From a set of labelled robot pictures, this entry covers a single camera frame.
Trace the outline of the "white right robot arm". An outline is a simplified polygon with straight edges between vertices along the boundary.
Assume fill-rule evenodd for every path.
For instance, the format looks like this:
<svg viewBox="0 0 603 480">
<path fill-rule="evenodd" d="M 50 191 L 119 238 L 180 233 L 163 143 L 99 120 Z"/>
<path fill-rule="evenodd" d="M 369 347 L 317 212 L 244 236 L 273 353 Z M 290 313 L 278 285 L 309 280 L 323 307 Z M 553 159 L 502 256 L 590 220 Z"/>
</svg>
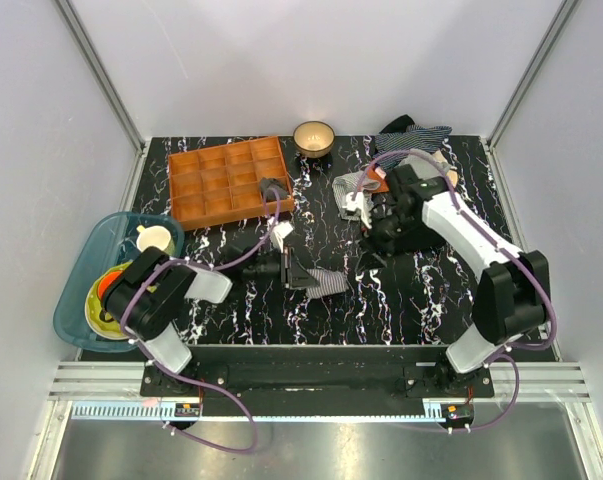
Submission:
<svg viewBox="0 0 603 480">
<path fill-rule="evenodd" d="M 544 325 L 557 332 L 550 299 L 549 265 L 539 251 L 525 252 L 495 233 L 456 193 L 441 162 L 430 154 L 411 155 L 429 164 L 435 175 L 404 181 L 398 168 L 386 181 L 395 203 L 389 214 L 376 218 L 361 184 L 347 195 L 345 208 L 358 211 L 364 237 L 387 256 L 396 253 L 408 236 L 432 231 L 447 242 L 471 268 L 477 280 L 472 323 L 445 351 L 446 365 L 435 371 L 435 384 L 447 396 L 457 396 L 471 383 L 470 373 L 488 365 L 510 348 L 542 351 L 550 340 L 530 344 L 521 337 Z"/>
</svg>

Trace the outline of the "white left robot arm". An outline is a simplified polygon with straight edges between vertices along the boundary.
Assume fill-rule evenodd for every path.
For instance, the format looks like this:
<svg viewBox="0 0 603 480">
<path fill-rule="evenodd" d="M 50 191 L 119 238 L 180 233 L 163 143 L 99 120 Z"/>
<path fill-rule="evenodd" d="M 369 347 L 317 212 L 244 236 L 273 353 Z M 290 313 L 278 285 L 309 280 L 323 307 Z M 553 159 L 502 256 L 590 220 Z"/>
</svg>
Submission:
<svg viewBox="0 0 603 480">
<path fill-rule="evenodd" d="M 99 282 L 97 298 L 106 319 L 117 322 L 122 333 L 137 340 L 152 360 L 165 367 L 161 381 L 174 395 L 189 394 L 197 382 L 197 372 L 188 365 L 192 353 L 173 325 L 187 299 L 219 304 L 235 283 L 259 276 L 279 278 L 293 290 L 319 285 L 290 247 L 263 255 L 248 252 L 234 245 L 225 248 L 222 263 L 230 267 L 212 272 L 175 264 L 168 254 L 152 247 L 124 270 L 109 273 Z"/>
</svg>

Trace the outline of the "grey white striped underwear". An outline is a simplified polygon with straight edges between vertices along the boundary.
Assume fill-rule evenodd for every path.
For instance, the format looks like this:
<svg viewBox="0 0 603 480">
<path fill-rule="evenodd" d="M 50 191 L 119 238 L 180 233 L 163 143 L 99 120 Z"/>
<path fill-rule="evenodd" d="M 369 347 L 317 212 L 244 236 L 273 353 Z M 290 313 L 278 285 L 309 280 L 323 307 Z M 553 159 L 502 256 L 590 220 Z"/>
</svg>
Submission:
<svg viewBox="0 0 603 480">
<path fill-rule="evenodd" d="M 344 293 L 349 289 L 347 276 L 343 272 L 326 269 L 310 269 L 309 274 L 317 284 L 306 289 L 310 299 L 319 299 L 331 295 Z"/>
</svg>

